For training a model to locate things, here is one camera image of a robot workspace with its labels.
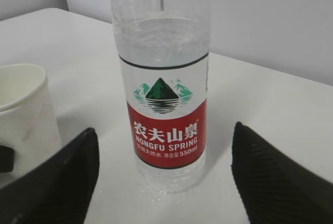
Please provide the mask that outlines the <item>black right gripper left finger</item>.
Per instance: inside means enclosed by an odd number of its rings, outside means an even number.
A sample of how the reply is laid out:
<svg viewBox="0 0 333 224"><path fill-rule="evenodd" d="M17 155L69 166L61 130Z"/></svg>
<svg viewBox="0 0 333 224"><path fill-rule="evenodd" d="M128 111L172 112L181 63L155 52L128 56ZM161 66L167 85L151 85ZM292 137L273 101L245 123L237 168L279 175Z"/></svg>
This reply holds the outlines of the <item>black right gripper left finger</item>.
<svg viewBox="0 0 333 224"><path fill-rule="evenodd" d="M89 127L1 189L1 223L84 223L98 176L98 136Z"/></svg>

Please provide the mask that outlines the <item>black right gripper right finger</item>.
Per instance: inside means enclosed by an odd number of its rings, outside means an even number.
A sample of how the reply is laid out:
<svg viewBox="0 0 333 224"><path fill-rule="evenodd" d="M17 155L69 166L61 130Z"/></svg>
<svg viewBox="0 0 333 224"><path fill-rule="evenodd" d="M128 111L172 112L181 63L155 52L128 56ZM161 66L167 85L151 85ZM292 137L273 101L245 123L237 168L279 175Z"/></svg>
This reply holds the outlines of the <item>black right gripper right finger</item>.
<svg viewBox="0 0 333 224"><path fill-rule="evenodd" d="M332 223L332 183L237 122L231 170L250 223Z"/></svg>

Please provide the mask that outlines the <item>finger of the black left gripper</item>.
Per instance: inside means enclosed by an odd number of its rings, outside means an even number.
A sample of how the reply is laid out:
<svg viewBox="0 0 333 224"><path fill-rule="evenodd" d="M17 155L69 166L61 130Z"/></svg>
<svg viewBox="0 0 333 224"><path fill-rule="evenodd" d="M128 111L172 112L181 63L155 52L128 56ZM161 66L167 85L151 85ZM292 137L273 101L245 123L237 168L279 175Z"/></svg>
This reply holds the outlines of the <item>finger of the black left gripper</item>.
<svg viewBox="0 0 333 224"><path fill-rule="evenodd" d="M0 173L12 172L15 162L15 151L6 146L0 146Z"/></svg>

